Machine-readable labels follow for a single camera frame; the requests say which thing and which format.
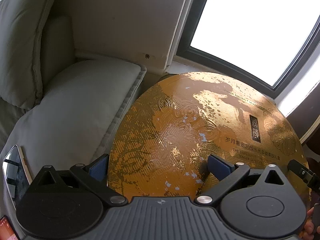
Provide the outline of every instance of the red screen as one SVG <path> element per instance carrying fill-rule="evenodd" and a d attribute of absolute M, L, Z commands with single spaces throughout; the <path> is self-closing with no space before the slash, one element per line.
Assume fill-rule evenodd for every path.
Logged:
<path fill-rule="evenodd" d="M 6 217 L 0 220 L 0 240 L 18 240 Z"/>

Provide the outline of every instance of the round gold box lid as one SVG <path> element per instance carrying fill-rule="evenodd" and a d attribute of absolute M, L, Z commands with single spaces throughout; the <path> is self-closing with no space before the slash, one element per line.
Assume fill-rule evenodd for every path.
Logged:
<path fill-rule="evenodd" d="M 126 196 L 190 196 L 218 180 L 217 154 L 264 169 L 278 165 L 305 203 L 307 186 L 287 164 L 308 163 L 291 125 L 271 100 L 227 76 L 191 72 L 167 78 L 131 106 L 113 142 L 108 186 Z"/>

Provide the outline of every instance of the sofa cushion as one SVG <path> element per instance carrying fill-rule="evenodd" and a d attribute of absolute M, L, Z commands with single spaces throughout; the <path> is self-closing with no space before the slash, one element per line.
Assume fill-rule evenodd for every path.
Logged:
<path fill-rule="evenodd" d="M 0 152 L 13 130 L 16 122 L 27 111 L 9 104 L 0 98 Z"/>
<path fill-rule="evenodd" d="M 71 18 L 52 17 L 47 20 L 41 38 L 41 76 L 45 87 L 59 72 L 76 62 Z"/>
<path fill-rule="evenodd" d="M 20 108 L 42 98 L 40 40 L 53 1 L 0 2 L 0 97 Z"/>
<path fill-rule="evenodd" d="M 115 58 L 66 68 L 49 82 L 41 104 L 19 119 L 1 157 L 20 145 L 32 177 L 46 164 L 57 170 L 89 164 L 112 143 L 145 74 L 141 68 Z"/>

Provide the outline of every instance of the smartphone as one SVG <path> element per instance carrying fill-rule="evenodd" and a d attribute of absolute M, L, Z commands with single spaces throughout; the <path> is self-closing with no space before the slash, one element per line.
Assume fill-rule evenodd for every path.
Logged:
<path fill-rule="evenodd" d="M 32 182 L 20 146 L 15 145 L 11 148 L 3 160 L 2 169 L 12 203 L 16 207 Z"/>
<path fill-rule="evenodd" d="M 0 240 L 19 240 L 6 216 L 0 219 Z"/>

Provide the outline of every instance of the window frame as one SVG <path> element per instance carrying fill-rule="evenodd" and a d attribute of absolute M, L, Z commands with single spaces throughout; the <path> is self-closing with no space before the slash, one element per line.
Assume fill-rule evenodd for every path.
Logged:
<path fill-rule="evenodd" d="M 206 2 L 207 0 L 193 0 L 187 15 L 187 20 L 180 38 L 176 55 L 215 69 L 230 77 L 236 78 L 273 99 L 276 98 L 296 76 L 296 74 L 309 59 L 316 46 L 320 43 L 319 16 L 311 33 L 295 58 L 292 60 L 280 78 L 276 81 L 276 83 L 271 86 L 251 73 L 243 70 L 242 68 L 239 68 L 207 52 L 191 47 L 191 41 L 196 32 L 196 28 Z"/>

